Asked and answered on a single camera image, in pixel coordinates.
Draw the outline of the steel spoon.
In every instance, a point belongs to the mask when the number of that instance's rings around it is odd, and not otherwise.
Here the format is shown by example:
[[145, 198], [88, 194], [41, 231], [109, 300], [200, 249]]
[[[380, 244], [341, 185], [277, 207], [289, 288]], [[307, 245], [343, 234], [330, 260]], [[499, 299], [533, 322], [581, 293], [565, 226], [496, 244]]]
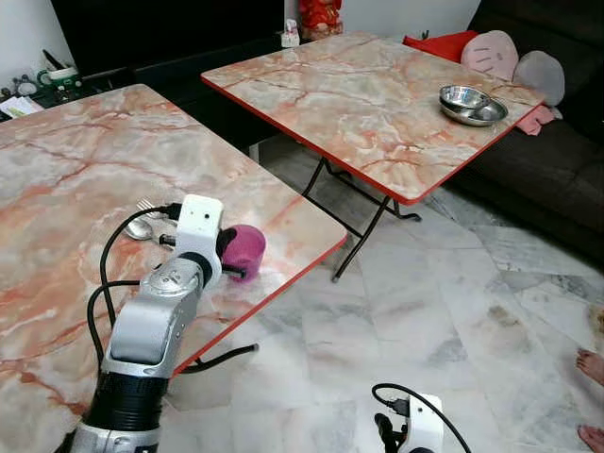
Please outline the steel spoon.
[[150, 241], [155, 237], [155, 229], [142, 217], [129, 220], [124, 227], [125, 236], [134, 241]]

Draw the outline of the pink plastic cup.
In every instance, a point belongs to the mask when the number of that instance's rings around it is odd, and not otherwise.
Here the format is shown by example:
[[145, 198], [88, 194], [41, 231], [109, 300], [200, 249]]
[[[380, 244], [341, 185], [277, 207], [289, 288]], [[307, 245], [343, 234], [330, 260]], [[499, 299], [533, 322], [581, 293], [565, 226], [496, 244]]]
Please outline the pink plastic cup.
[[234, 225], [238, 230], [238, 236], [226, 251], [226, 259], [241, 269], [245, 269], [247, 276], [239, 283], [250, 281], [259, 275], [260, 263], [266, 251], [267, 241], [258, 228], [250, 225]]

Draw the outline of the pink cloth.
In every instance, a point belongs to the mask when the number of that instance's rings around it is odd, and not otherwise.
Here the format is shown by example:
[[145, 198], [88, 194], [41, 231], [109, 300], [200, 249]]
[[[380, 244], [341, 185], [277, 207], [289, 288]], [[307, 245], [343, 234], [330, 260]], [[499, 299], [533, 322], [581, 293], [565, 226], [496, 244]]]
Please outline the pink cloth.
[[523, 116], [521, 120], [518, 120], [514, 128], [530, 135], [530, 137], [536, 137], [540, 134], [544, 125], [551, 124], [558, 118], [562, 118], [562, 116], [556, 108], [550, 108], [547, 104], [540, 104], [528, 112], [526, 116]]

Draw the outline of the steel plate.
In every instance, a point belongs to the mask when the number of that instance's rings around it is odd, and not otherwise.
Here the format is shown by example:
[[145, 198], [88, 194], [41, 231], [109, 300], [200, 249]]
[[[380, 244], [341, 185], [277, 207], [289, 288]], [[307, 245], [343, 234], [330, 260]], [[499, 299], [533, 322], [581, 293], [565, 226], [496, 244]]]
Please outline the steel plate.
[[493, 98], [491, 104], [488, 104], [487, 107], [484, 108], [454, 111], [453, 109], [442, 107], [442, 112], [445, 116], [453, 118], [458, 124], [467, 126], [491, 126], [505, 120], [505, 117], [508, 117], [509, 115], [505, 105], [496, 102]]

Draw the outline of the marble-pattern folding table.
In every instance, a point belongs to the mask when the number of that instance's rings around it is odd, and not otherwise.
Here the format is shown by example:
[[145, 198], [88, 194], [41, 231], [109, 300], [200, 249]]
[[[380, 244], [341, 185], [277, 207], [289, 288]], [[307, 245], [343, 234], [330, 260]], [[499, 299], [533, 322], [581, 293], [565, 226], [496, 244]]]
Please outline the marble-pattern folding table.
[[212, 346], [344, 244], [345, 229], [144, 85], [0, 124], [0, 453], [51, 453], [91, 404], [85, 319], [99, 258], [139, 200], [195, 193], [223, 225], [267, 239], [258, 275], [218, 276], [178, 365]]
[[[521, 85], [370, 33], [328, 36], [202, 74], [209, 87], [319, 155], [336, 177], [398, 216], [495, 145], [541, 104]], [[467, 86], [508, 113], [488, 126], [441, 112], [439, 91]]]

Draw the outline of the red cushion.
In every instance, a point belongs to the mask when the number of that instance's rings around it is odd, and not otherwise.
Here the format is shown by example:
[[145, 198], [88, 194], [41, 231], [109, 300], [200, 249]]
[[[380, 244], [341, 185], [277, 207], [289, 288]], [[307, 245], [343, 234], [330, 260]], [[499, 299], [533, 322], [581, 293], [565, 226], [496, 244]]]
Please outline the red cushion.
[[423, 40], [405, 36], [404, 44], [405, 46], [426, 52], [428, 55], [444, 58], [453, 61], [453, 63], [461, 63], [462, 52], [464, 52], [466, 44], [478, 35], [477, 31], [465, 30], [461, 33], [452, 33]]

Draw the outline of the steel fork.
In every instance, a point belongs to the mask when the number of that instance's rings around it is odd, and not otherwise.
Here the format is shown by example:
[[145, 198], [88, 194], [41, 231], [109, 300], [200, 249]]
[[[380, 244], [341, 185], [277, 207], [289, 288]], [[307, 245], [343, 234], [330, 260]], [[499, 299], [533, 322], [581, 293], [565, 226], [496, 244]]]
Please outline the steel fork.
[[137, 204], [135, 204], [139, 210], [150, 209], [150, 212], [145, 214], [147, 219], [152, 220], [164, 220], [167, 219], [167, 212], [160, 210], [160, 206], [156, 206], [155, 203], [150, 202], [150, 200], [143, 198], [138, 200]]

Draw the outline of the grey cushion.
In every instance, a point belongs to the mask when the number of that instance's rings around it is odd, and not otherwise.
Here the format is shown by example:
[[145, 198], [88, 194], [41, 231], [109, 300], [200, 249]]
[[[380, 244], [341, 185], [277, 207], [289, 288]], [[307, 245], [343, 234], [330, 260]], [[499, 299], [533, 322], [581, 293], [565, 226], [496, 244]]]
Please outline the grey cushion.
[[549, 107], [557, 107], [565, 97], [565, 72], [561, 62], [539, 49], [519, 57], [512, 81], [538, 92]]

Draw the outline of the person's bare foot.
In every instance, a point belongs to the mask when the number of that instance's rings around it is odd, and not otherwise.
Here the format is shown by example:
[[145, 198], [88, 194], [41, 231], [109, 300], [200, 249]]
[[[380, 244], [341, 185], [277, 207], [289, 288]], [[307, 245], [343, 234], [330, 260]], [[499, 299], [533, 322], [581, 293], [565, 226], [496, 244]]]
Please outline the person's bare foot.
[[604, 453], [604, 428], [578, 426], [579, 439], [592, 450], [592, 453]]
[[595, 351], [579, 348], [577, 350], [577, 368], [596, 384], [603, 384], [604, 363]]

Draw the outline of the red figurine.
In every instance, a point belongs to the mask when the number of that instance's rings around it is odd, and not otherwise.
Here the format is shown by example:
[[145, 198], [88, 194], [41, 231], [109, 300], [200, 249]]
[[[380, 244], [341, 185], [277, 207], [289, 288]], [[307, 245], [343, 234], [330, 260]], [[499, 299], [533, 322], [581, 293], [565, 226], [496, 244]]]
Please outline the red figurine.
[[344, 33], [340, 9], [344, 0], [297, 0], [299, 36], [303, 42], [316, 42]]

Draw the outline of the dark sofa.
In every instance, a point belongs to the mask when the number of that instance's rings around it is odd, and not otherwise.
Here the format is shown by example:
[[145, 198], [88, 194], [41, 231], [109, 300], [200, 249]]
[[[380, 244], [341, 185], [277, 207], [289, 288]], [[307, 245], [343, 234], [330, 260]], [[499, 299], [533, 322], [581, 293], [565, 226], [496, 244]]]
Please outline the dark sofa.
[[480, 0], [470, 29], [508, 33], [519, 53], [547, 52], [565, 70], [562, 118], [536, 135], [511, 130], [450, 178], [599, 267], [604, 258], [603, 0]]

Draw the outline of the steel bowl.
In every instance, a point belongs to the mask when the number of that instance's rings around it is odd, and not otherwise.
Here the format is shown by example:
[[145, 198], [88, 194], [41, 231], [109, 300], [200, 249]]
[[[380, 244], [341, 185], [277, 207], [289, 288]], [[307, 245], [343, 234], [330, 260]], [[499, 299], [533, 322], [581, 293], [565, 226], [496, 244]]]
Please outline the steel bowl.
[[442, 107], [461, 111], [461, 109], [480, 109], [491, 104], [492, 98], [478, 88], [448, 85], [439, 90], [439, 100]]

